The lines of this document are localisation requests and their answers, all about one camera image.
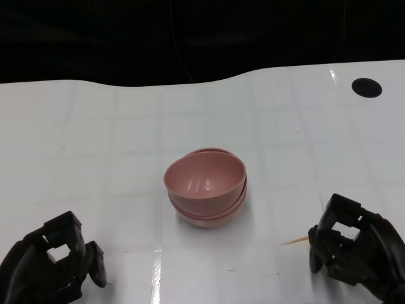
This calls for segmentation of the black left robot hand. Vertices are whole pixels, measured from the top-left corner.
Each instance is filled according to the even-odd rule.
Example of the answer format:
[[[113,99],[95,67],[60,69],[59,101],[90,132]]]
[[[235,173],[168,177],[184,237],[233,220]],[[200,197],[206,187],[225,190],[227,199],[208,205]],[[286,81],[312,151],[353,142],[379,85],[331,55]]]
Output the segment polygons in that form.
[[[1,303],[71,303],[87,276],[105,288],[104,253],[81,227],[66,212],[16,242],[1,263]]]

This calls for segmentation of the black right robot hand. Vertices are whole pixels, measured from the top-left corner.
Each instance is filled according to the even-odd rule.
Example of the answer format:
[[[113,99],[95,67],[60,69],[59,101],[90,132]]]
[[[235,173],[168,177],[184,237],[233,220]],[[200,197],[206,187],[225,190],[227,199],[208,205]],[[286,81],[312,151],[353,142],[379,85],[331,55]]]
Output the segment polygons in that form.
[[[383,303],[404,303],[404,241],[393,225],[360,203],[333,194],[308,232],[312,273],[361,284]]]

